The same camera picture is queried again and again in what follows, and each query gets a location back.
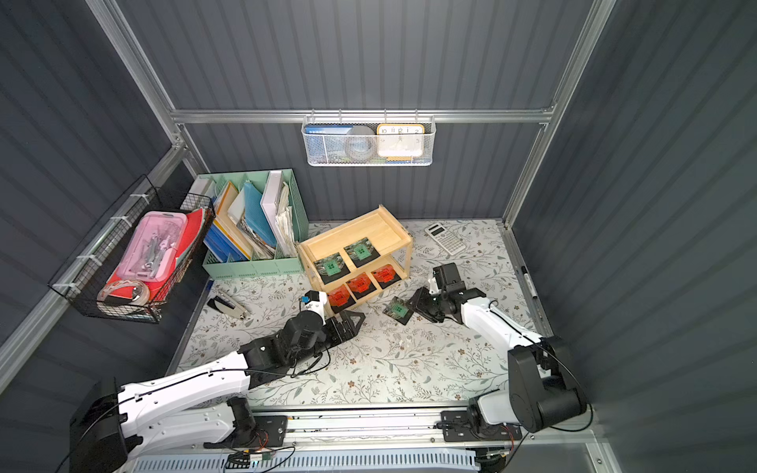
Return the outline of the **red tea bag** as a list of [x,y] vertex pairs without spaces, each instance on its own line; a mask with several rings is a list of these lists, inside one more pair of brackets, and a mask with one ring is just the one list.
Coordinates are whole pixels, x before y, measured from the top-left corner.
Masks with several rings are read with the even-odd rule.
[[372,276],[382,289],[386,289],[401,280],[401,277],[391,264],[386,264],[377,268],[372,272]]
[[327,297],[330,308],[335,315],[356,304],[352,293],[346,285],[342,285],[329,292]]
[[376,291],[372,279],[366,274],[361,273],[347,282],[347,287],[356,300],[363,299]]

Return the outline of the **green tea bag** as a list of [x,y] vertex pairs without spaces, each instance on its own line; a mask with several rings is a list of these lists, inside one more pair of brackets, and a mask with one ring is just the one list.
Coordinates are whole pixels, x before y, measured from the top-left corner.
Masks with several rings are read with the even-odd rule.
[[362,267],[380,257],[380,252],[368,238],[361,238],[354,244],[348,244],[344,250],[356,268]]
[[393,297],[382,310],[382,313],[397,323],[406,325],[414,315],[411,305],[398,297]]
[[315,262],[315,270],[324,285],[330,284],[350,273],[342,255],[339,252],[321,258]]

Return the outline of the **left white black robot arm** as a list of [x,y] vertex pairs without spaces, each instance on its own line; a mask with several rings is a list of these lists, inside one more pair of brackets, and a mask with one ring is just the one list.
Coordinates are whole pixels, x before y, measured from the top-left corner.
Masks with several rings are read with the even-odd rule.
[[114,472],[156,449],[250,443],[256,421],[246,395],[286,376],[321,371],[331,349],[360,333],[364,313],[343,309],[328,317],[329,307],[326,293],[308,291],[282,329],[206,365],[133,384],[100,380],[71,417],[63,464],[72,472]]

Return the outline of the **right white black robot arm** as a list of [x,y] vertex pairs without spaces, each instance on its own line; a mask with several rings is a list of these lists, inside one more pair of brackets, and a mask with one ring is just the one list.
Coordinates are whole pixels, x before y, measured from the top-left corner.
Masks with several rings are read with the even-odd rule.
[[453,263],[437,266],[426,287],[415,291],[410,309],[433,323],[463,325],[507,358],[504,387],[471,398],[471,432],[520,426],[530,433],[560,430],[560,424],[593,413],[585,388],[574,375],[567,344],[517,323],[477,288],[469,288]]

